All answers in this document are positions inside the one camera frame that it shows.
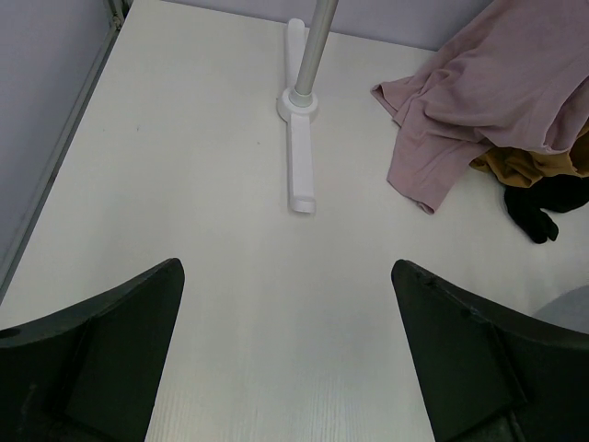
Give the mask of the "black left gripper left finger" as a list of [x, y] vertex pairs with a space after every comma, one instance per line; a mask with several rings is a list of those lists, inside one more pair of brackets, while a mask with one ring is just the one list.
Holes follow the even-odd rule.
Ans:
[[185, 273], [168, 259], [102, 294], [1, 331], [4, 441], [142, 441]]

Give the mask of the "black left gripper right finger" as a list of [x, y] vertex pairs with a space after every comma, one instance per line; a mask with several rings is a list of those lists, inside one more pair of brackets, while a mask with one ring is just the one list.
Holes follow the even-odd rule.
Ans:
[[410, 261], [395, 262], [391, 281], [435, 440], [587, 440], [587, 334]]

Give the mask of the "brown tank top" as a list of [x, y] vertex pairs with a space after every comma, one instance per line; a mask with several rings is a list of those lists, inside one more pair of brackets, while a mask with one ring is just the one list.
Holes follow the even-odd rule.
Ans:
[[498, 182], [516, 188], [530, 188], [538, 181], [559, 175], [588, 177], [588, 123], [572, 148], [557, 155], [544, 155], [516, 148], [493, 147], [470, 162], [478, 171], [492, 174]]

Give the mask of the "mauve tank top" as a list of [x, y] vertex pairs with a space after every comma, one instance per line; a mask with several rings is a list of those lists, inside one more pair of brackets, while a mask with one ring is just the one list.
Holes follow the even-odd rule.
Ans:
[[373, 95], [399, 127], [389, 184], [433, 213], [492, 147], [572, 148], [588, 118], [588, 5], [494, 1]]

